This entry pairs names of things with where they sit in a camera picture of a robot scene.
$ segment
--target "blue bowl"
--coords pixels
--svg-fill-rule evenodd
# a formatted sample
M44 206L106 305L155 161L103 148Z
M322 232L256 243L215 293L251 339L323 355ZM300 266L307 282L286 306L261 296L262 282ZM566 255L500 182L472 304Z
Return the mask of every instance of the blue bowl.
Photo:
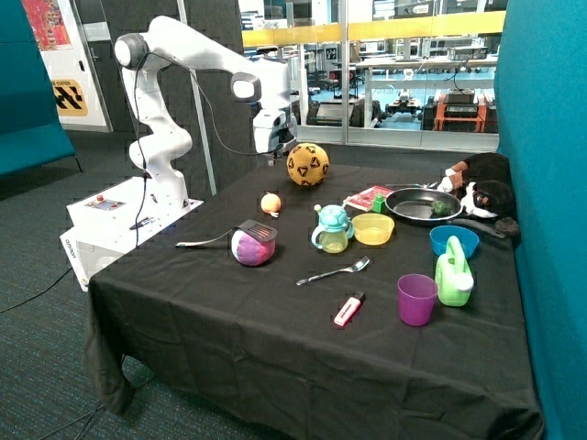
M434 253L438 256L444 254L447 251L447 242L452 236L459 239L465 258L470 259L477 245L479 245L479 236L470 229L461 226L445 225L432 229L430 231L430 241L432 242Z

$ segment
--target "white wall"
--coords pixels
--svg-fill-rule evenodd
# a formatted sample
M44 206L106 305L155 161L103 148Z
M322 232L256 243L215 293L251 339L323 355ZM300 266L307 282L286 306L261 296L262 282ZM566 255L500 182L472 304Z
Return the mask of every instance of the white wall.
M348 0L349 23L373 20L373 0Z
M316 25L326 25L328 23L328 0L312 0L312 18Z
M347 0L349 2L349 22L359 23L373 20L373 0ZM241 11L264 13L263 0L238 0ZM317 25L328 23L328 0L312 0L312 16Z

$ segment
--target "pink ball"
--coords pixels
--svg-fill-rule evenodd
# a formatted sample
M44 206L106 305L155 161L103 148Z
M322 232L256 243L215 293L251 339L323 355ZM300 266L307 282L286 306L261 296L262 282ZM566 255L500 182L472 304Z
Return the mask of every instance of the pink ball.
M245 266L259 266L275 252L275 239L260 242L241 230L235 232L231 242L232 254Z

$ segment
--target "teal panel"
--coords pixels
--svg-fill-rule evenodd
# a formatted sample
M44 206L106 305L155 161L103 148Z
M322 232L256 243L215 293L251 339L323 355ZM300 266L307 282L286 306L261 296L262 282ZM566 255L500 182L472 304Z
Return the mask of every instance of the teal panel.
M495 80L528 335L547 437L556 439L587 433L586 22L583 2L509 2Z
M20 0L5 0L2 13L0 175L75 154L24 7Z

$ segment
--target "yellow railing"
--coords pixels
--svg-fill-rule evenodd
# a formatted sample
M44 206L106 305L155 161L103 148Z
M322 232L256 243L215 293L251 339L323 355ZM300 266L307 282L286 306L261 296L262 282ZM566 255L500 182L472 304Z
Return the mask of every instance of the yellow railing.
M492 34L502 32L504 21L505 11L499 11L349 23L349 40ZM341 35L340 25L333 24L247 30L242 33L242 41L245 48L256 48L341 41Z

